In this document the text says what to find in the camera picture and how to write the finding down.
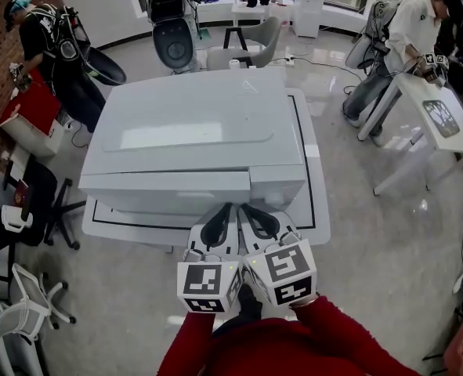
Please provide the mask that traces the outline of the small white table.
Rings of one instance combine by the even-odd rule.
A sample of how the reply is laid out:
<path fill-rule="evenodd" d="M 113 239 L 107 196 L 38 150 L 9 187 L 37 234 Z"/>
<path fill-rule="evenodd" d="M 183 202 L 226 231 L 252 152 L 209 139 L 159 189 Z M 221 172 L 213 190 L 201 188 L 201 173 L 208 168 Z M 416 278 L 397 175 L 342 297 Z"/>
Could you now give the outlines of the small white table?
<path fill-rule="evenodd" d="M 239 26 L 240 18 L 255 18 L 260 22 L 264 22 L 269 17 L 269 6 L 257 5 L 255 7 L 248 7 L 246 2 L 235 1 L 231 6 L 231 14 L 233 17 L 233 27 Z"/>

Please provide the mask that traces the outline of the black backpack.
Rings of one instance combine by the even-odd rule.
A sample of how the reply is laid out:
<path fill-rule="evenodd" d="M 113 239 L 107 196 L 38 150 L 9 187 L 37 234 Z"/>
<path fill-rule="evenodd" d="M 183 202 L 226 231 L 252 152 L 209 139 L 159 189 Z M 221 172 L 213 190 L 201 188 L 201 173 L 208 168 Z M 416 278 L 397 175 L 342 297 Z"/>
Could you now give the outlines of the black backpack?
<path fill-rule="evenodd" d="M 69 66 L 81 65 L 84 72 L 104 85 L 118 86 L 127 81 L 125 72 L 110 57 L 92 47 L 78 13 L 69 6 L 44 4 L 38 13 L 49 21 L 52 44 L 44 54 Z"/>
<path fill-rule="evenodd" d="M 146 0 L 148 19 L 153 26 L 154 47 L 161 62 L 179 70 L 193 57 L 193 40 L 184 19 L 186 0 Z"/>

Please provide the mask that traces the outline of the white plastic holder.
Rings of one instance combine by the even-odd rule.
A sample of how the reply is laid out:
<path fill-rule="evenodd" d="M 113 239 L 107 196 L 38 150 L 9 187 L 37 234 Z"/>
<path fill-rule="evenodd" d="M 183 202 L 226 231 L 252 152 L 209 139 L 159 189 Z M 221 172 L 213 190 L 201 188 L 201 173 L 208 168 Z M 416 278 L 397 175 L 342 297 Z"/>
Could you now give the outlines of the white plastic holder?
<path fill-rule="evenodd" d="M 13 233 L 21 233 L 33 224 L 33 216 L 28 210 L 10 205 L 2 206 L 1 220 L 5 229 Z"/>

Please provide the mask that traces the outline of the person's right forearm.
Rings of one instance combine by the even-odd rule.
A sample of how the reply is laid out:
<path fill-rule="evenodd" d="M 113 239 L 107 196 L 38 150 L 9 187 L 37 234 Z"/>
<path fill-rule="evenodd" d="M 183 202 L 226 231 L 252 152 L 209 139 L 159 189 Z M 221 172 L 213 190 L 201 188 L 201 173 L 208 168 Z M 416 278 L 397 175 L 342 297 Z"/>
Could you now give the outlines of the person's right forearm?
<path fill-rule="evenodd" d="M 367 376 L 421 376 L 383 349 L 372 334 L 327 297 L 291 307 L 303 326 L 321 338 L 325 349 L 349 360 Z"/>

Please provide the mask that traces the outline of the white microwave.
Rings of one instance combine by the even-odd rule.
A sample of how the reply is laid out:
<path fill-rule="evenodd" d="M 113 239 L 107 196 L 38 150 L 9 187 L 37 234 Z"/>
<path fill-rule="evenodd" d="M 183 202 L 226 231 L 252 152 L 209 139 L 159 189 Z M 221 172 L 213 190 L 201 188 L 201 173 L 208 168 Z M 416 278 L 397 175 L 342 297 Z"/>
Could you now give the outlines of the white microwave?
<path fill-rule="evenodd" d="M 287 207 L 306 183 L 281 72 L 215 70 L 115 87 L 83 175 L 247 172 L 248 202 Z"/>

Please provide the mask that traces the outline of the white table with black lines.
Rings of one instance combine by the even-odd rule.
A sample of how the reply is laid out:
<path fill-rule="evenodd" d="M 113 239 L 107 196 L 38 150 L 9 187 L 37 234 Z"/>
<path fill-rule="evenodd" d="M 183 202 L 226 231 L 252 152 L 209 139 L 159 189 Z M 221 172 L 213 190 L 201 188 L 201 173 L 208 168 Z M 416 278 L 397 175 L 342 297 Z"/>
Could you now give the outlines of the white table with black lines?
<path fill-rule="evenodd" d="M 307 181 L 285 212 L 311 245 L 326 244 L 331 227 L 320 153 L 306 97 L 301 89 L 287 89 L 296 137 L 304 153 Z M 171 251 L 185 247 L 198 215 L 122 213 L 88 197 L 82 230 L 92 237 L 146 244 Z"/>

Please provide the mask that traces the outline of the person's left forearm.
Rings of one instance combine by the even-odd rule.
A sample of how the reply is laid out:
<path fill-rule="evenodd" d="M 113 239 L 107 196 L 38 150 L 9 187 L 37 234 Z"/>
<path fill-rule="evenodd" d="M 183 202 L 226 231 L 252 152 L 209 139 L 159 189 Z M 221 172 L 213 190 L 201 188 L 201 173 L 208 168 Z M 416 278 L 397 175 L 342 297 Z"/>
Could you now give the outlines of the person's left forearm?
<path fill-rule="evenodd" d="M 157 376 L 198 376 L 209 357 L 214 313 L 187 313 Z"/>

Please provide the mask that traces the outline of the grey rounded square tray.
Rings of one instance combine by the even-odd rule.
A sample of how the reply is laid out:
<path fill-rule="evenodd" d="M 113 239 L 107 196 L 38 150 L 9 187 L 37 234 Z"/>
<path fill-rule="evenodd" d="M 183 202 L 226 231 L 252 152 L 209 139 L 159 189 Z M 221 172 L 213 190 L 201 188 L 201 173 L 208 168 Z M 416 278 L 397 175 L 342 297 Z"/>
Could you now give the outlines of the grey rounded square tray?
<path fill-rule="evenodd" d="M 424 100 L 422 104 L 441 136 L 449 138 L 460 132 L 458 123 L 443 101 Z"/>

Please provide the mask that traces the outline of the white water dispenser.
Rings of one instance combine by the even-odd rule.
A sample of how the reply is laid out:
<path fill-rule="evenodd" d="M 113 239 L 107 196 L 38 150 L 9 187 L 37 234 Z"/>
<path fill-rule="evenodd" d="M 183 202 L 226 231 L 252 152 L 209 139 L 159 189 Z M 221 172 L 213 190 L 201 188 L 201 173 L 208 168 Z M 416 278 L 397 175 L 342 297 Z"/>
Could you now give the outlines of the white water dispenser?
<path fill-rule="evenodd" d="M 316 38 L 319 33 L 324 0 L 294 0 L 293 30 L 299 37 Z"/>

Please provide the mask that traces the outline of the white microwave door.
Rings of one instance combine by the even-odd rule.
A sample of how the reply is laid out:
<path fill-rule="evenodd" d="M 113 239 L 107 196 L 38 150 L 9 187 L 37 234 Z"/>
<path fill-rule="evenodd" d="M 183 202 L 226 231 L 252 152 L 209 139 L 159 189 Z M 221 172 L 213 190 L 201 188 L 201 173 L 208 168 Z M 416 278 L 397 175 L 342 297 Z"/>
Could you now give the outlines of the white microwave door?
<path fill-rule="evenodd" d="M 203 215 L 251 197 L 247 172 L 142 172 L 83 175 L 79 188 L 120 212 Z"/>

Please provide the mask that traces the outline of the white mesh chair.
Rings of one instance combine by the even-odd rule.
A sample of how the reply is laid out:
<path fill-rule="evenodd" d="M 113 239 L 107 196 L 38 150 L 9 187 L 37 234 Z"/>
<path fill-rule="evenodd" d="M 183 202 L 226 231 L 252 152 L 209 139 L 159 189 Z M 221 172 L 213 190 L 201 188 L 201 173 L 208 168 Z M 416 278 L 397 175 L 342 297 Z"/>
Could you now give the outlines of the white mesh chair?
<path fill-rule="evenodd" d="M 66 324 L 77 323 L 75 316 L 60 311 L 53 302 L 58 293 L 68 289 L 68 282 L 61 280 L 46 289 L 47 273 L 35 276 L 16 263 L 12 265 L 12 274 L 18 293 L 10 304 L 0 304 L 0 340 L 8 334 L 18 334 L 32 343 L 38 339 L 44 322 L 52 330 L 59 328 L 56 318 Z"/>

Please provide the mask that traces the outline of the red and white cabinet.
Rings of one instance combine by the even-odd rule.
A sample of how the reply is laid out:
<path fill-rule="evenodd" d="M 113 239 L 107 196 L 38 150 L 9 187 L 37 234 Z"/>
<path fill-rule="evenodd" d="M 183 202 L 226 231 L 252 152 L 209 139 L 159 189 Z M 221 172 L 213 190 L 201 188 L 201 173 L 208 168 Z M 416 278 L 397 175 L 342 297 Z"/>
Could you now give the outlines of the red and white cabinet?
<path fill-rule="evenodd" d="M 0 130 L 36 157 L 54 156 L 64 135 L 63 126 L 56 120 L 60 103 L 38 70 L 31 72 L 30 81 L 28 89 L 19 91 L 5 107 Z"/>

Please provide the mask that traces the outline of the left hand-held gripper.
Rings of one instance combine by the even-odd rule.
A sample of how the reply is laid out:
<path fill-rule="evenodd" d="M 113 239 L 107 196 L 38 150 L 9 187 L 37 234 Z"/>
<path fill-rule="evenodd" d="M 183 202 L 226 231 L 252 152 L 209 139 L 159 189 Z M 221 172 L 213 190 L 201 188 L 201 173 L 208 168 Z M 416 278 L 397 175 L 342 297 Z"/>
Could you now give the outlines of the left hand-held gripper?
<path fill-rule="evenodd" d="M 177 264 L 177 297 L 192 313 L 228 313 L 243 284 L 237 209 L 221 204 L 191 228 Z"/>

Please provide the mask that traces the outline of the plain white table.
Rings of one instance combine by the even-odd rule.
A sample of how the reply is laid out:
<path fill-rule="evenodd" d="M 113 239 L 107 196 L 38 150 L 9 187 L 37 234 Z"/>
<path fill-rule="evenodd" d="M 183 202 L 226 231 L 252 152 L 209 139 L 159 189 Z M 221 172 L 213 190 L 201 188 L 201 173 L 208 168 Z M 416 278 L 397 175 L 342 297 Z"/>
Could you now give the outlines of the plain white table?
<path fill-rule="evenodd" d="M 394 173 L 375 186 L 373 189 L 373 194 L 375 196 L 380 195 L 405 176 L 412 174 L 412 172 L 416 170 L 424 168 L 424 166 L 428 164 L 429 157 L 436 151 L 460 153 L 463 155 L 463 108 L 457 97 L 449 89 L 441 89 L 438 86 L 429 84 L 426 80 L 415 77 L 411 74 L 398 74 L 394 77 L 376 109 L 361 127 L 357 135 L 358 140 L 364 141 L 369 136 L 370 130 L 372 130 L 372 128 L 377 124 L 378 119 L 385 112 L 397 92 L 401 92 L 402 96 L 407 99 L 407 102 L 410 103 L 420 115 L 423 121 L 421 134 L 425 137 L 427 144 L 407 158 L 405 162 L 400 164 Z M 423 102 L 425 100 L 442 101 L 447 106 L 447 109 L 449 109 L 454 120 L 458 123 L 460 128 L 459 133 L 448 138 L 443 137 L 423 106 Z M 426 183 L 426 189 L 431 190 L 450 174 L 462 167 L 463 157 L 459 162 L 453 164 L 445 172 L 428 181 Z"/>

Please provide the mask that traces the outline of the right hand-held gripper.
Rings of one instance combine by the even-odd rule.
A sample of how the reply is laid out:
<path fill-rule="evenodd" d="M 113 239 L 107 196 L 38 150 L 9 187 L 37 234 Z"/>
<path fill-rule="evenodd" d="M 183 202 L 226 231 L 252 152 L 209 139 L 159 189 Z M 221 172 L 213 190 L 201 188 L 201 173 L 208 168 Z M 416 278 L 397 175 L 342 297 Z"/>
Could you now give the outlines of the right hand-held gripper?
<path fill-rule="evenodd" d="M 271 244 L 271 238 L 278 239 L 292 231 L 290 217 L 268 204 L 242 204 L 238 218 L 249 253 L 244 256 L 244 264 L 268 301 L 273 306 L 286 307 L 313 298 L 317 267 L 309 241 Z"/>

